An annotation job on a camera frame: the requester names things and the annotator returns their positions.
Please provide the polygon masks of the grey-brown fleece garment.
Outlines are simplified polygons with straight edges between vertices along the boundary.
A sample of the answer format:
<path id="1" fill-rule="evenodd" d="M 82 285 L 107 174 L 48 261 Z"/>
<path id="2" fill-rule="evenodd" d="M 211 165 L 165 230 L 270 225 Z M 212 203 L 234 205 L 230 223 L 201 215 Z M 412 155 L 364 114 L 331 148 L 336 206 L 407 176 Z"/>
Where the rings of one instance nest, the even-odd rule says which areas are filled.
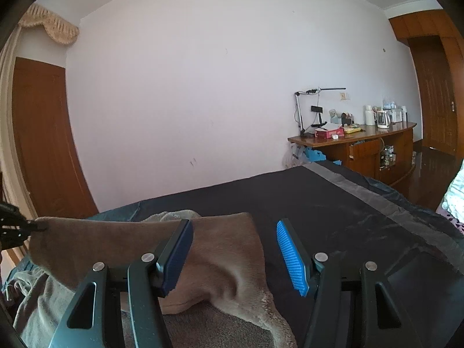
<path id="1" fill-rule="evenodd" d="M 295 347 L 267 287 L 265 258 L 249 214 L 103 222 L 39 218 L 31 234 L 32 271 L 17 273 L 5 292 L 23 295 L 13 327 L 28 347 L 47 347 L 67 309 L 89 301 L 114 306 L 135 343 L 146 310 L 168 319 L 175 347 L 229 347 L 233 329 L 253 324 L 276 347 Z"/>

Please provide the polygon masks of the brown wooden door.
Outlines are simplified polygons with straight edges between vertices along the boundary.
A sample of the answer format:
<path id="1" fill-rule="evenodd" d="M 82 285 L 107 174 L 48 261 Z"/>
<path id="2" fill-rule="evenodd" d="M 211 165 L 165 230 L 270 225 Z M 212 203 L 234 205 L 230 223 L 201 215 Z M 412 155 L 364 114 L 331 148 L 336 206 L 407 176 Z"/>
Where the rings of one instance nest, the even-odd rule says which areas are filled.
<path id="1" fill-rule="evenodd" d="M 16 58 L 12 126 L 21 172 L 37 215 L 96 215 L 72 136 L 64 68 Z"/>

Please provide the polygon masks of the dark blue bed cover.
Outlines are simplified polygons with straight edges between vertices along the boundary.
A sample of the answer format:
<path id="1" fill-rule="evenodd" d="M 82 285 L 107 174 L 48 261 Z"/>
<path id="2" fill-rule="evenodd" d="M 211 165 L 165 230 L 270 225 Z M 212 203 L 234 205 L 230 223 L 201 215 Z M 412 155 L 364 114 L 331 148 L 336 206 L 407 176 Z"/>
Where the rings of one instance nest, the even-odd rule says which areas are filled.
<path id="1" fill-rule="evenodd" d="M 463 234 L 442 215 L 410 203 L 400 193 L 328 161 L 143 200 L 89 218 L 103 222 L 249 214 L 265 258 L 274 305 L 303 347 L 314 300 L 294 289 L 276 237 L 288 219 L 309 255 L 340 255 L 342 266 L 372 261 L 406 309 L 421 347 L 463 345 Z M 13 327 L 23 295 L 1 292 L 1 345 L 28 347 Z M 253 324 L 233 329 L 229 347 L 276 347 L 269 331 Z"/>

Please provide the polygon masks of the wooden desk with clutter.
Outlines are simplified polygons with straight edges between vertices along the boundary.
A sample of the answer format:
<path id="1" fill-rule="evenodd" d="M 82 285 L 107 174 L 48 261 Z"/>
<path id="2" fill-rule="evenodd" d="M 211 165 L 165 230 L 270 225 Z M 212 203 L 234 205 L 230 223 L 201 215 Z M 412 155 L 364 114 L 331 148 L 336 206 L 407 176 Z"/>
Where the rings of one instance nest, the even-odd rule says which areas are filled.
<path id="1" fill-rule="evenodd" d="M 395 185 L 414 169 L 415 123 L 396 123 L 387 130 L 362 126 L 362 130 L 334 139 L 290 137 L 288 141 L 322 152 L 329 161 L 340 160 L 348 169 Z"/>

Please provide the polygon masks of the red box on desk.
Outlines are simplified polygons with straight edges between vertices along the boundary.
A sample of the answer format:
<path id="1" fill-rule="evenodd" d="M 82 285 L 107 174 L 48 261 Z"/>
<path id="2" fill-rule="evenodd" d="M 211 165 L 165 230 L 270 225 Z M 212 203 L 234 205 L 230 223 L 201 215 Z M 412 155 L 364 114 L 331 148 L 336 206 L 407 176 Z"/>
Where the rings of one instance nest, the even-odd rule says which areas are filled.
<path id="1" fill-rule="evenodd" d="M 315 137 L 320 139 L 331 139 L 334 136 L 343 137 L 345 136 L 345 130 L 342 126 L 335 127 L 319 127 L 315 129 Z"/>

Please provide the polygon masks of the white electric kettle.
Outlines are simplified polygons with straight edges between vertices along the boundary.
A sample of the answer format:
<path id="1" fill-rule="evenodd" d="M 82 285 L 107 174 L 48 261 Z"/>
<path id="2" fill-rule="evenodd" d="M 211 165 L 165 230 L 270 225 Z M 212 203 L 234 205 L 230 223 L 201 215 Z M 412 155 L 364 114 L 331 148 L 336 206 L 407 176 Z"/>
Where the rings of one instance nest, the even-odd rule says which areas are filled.
<path id="1" fill-rule="evenodd" d="M 391 116 L 389 112 L 383 109 L 377 110 L 376 123 L 377 123 L 378 129 L 383 129 L 383 130 L 389 129 L 392 124 Z"/>

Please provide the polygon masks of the beige curtain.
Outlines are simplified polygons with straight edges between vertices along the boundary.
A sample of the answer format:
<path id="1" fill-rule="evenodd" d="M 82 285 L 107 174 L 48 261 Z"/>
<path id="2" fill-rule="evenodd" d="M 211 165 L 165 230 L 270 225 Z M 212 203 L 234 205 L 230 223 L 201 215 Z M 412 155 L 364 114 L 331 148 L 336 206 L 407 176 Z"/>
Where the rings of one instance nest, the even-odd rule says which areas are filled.
<path id="1" fill-rule="evenodd" d="M 41 26 L 49 39 L 70 46 L 79 28 L 32 4 L 1 50 L 1 173 L 7 200 L 28 218 L 81 216 L 91 206 L 68 114 L 63 67 L 18 57 L 21 35 Z"/>

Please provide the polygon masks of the black desk lamp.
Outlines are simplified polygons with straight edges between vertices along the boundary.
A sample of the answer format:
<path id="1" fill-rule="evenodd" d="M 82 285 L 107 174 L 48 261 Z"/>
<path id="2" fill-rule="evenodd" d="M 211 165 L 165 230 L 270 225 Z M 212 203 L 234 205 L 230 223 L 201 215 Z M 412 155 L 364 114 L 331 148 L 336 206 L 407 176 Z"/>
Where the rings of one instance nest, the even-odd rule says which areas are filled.
<path id="1" fill-rule="evenodd" d="M 314 136 L 315 130 L 317 128 L 326 127 L 328 122 L 323 120 L 323 117 L 322 117 L 323 107 L 320 105 L 320 93 L 325 92 L 325 91 L 345 91 L 345 88 L 344 87 L 340 87 L 340 88 L 316 87 L 316 88 L 312 88 L 312 89 L 305 90 L 305 91 L 299 90 L 294 93 L 297 123 L 299 127 L 300 137 Z M 312 124 L 310 124 L 309 126 L 305 126 L 304 124 L 304 118 L 303 118 L 302 109 L 300 105 L 300 98 L 302 96 L 316 96 L 317 97 L 315 104 L 311 106 L 311 113 L 314 115 L 314 119 L 312 121 Z"/>

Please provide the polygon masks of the brown wooden wardrobe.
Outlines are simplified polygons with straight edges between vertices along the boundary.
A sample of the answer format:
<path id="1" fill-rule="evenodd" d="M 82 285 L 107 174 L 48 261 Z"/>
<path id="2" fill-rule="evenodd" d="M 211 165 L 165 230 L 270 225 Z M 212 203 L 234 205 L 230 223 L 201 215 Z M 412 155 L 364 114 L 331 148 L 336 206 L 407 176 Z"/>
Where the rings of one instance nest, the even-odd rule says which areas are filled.
<path id="1" fill-rule="evenodd" d="M 411 51 L 422 106 L 422 144 L 463 157 L 463 37 L 444 10 L 389 20 Z"/>

